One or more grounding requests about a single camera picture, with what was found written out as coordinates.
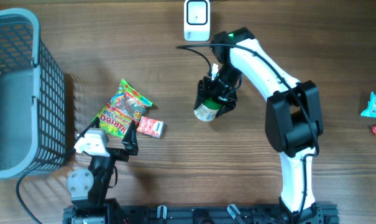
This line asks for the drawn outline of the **small red candy packet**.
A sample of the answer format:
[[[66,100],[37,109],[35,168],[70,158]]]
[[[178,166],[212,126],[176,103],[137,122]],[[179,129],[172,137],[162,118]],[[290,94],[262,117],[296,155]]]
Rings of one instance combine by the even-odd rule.
[[[152,136],[153,138],[161,138],[164,126],[163,121],[142,116],[137,127],[137,132]]]

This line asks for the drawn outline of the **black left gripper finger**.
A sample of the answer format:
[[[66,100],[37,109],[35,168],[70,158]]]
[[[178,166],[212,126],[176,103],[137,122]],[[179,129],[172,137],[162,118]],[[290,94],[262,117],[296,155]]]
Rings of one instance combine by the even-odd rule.
[[[90,128],[99,128],[99,118],[95,117],[92,122],[81,132],[79,135],[77,135],[77,138],[82,138],[85,133],[90,129]]]
[[[124,150],[132,156],[138,155],[139,147],[137,143],[137,135],[136,135],[136,123],[132,121],[124,134],[122,139],[122,144],[125,146]]]

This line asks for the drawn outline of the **teal wet wipes pack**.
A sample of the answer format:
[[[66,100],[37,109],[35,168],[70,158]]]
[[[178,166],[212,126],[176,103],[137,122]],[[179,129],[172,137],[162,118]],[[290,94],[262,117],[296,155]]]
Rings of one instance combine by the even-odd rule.
[[[376,94],[374,92],[371,92],[367,108],[363,110],[360,115],[364,117],[376,118]]]

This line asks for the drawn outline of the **green lid jar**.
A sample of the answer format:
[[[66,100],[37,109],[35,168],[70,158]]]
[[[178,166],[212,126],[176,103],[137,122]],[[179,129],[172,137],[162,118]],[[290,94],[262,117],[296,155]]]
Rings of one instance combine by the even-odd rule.
[[[194,114],[199,120],[210,122],[216,117],[216,114],[221,109],[221,107],[222,104],[219,104],[211,98],[208,98],[202,104],[200,104],[197,109],[194,110]]]

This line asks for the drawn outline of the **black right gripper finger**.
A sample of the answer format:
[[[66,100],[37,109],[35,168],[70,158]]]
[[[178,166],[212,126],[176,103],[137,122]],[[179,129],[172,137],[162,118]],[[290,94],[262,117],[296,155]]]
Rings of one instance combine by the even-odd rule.
[[[221,108],[216,113],[216,118],[220,117],[221,115],[228,113],[235,109],[237,102],[237,97],[233,96],[232,98],[228,97],[227,101],[221,103]]]
[[[197,110],[198,107],[204,103],[204,101],[208,98],[206,94],[206,89],[204,85],[204,81],[199,81],[198,82],[198,90],[197,90],[197,96],[196,96],[196,101],[194,105],[194,109]]]

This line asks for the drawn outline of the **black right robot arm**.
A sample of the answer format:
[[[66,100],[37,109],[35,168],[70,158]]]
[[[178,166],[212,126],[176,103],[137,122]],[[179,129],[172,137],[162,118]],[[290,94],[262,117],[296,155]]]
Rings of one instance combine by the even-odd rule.
[[[280,155],[281,216],[289,223],[314,218],[311,163],[319,154],[318,138],[323,133],[317,86],[285,72],[245,27],[215,34],[207,47],[221,68],[211,68],[209,75],[198,82],[195,116],[210,122],[232,111],[236,107],[236,91],[246,76],[266,102],[265,134]]]

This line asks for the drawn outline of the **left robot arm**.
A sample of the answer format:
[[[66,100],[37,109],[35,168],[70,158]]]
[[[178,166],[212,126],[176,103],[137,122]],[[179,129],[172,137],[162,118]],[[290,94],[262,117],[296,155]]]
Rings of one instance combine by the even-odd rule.
[[[76,139],[75,151],[91,156],[91,162],[88,168],[74,170],[68,177],[66,186],[73,206],[64,209],[63,224],[129,223],[117,200],[106,195],[112,187],[111,177],[117,176],[115,163],[127,162],[130,156],[138,154],[136,123],[131,122],[127,128],[123,149],[108,147],[108,135],[99,126],[100,119],[95,118]]]

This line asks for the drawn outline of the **colourful Haribo candy bag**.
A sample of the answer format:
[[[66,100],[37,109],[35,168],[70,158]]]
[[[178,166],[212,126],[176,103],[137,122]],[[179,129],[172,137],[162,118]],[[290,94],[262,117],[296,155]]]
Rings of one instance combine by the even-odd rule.
[[[122,79],[116,94],[96,115],[99,127],[108,134],[123,138],[131,122],[139,124],[142,115],[152,105],[150,100]]]

